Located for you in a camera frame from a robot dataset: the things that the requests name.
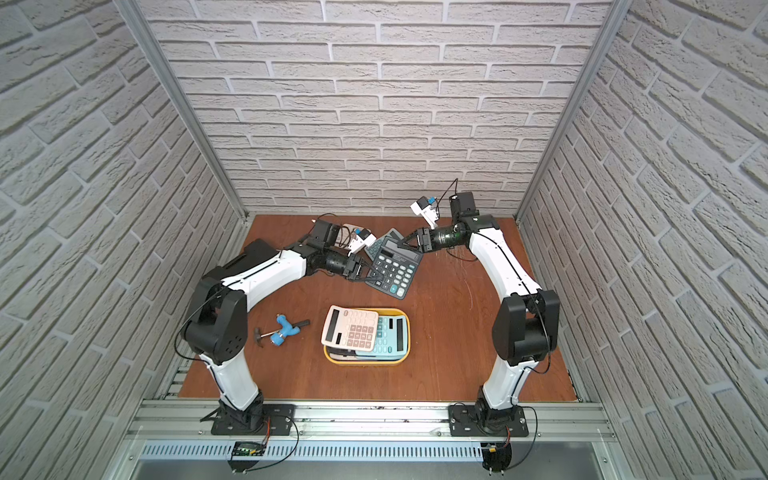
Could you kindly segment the teal calculator keys up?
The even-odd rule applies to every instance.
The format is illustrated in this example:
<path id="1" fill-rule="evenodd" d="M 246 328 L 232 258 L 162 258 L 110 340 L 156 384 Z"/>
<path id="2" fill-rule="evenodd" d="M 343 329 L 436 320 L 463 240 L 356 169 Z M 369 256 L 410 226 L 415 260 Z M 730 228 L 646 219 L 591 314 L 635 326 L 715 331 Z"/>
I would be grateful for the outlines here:
<path id="1" fill-rule="evenodd" d="M 365 251 L 369 257 L 375 259 L 388 240 L 398 242 L 402 238 L 403 235 L 397 229 L 391 228 L 386 234 L 378 237 L 370 247 L 366 247 Z"/>

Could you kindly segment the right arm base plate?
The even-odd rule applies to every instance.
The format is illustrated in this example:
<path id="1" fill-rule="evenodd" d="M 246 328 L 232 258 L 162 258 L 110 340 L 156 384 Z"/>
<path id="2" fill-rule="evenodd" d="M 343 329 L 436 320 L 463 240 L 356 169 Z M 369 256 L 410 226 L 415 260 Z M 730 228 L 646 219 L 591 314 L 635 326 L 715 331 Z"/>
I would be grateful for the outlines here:
<path id="1" fill-rule="evenodd" d="M 453 403 L 447 411 L 452 437 L 523 438 L 529 435 L 527 419 L 519 405 L 496 410 L 478 404 Z"/>

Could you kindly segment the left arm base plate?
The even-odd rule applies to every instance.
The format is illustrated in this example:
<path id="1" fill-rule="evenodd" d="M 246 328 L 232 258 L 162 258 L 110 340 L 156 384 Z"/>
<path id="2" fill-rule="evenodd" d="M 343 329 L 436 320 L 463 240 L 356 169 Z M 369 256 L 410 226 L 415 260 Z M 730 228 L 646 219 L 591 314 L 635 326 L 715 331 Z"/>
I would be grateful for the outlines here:
<path id="1" fill-rule="evenodd" d="M 202 419 L 212 421 L 211 434 L 251 435 L 285 437 L 293 431 L 291 421 L 296 410 L 295 404 L 260 403 L 240 411 L 227 406 L 222 401 L 217 409 Z"/>

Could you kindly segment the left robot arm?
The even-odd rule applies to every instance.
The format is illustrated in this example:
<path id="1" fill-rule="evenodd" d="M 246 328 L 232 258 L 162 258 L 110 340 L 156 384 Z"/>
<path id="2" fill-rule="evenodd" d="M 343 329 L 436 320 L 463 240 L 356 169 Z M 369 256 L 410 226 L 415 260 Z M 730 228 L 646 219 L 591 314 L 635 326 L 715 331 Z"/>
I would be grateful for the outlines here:
<path id="1" fill-rule="evenodd" d="M 265 420 L 263 394 L 244 356 L 249 312 L 283 286 L 318 270 L 360 281 L 369 266 L 363 256 L 346 255 L 330 246 L 298 241 L 277 250 L 257 239 L 235 259 L 204 275 L 180 335 L 211 373 L 224 420 L 248 431 L 257 430 Z"/>

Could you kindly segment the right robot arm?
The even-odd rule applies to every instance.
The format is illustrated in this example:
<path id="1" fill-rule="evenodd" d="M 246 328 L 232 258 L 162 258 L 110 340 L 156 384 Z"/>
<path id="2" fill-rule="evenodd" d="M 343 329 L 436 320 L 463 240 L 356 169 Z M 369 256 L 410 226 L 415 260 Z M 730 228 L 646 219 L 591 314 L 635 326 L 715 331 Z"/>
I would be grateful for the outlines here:
<path id="1" fill-rule="evenodd" d="M 496 360 L 475 402 L 474 419 L 497 434 L 524 419 L 519 396 L 530 374 L 557 346 L 560 299 L 527 273 L 490 215 L 464 216 L 435 229 L 419 228 L 406 240 L 421 253 L 465 246 L 479 260 L 500 299 L 491 338 Z"/>

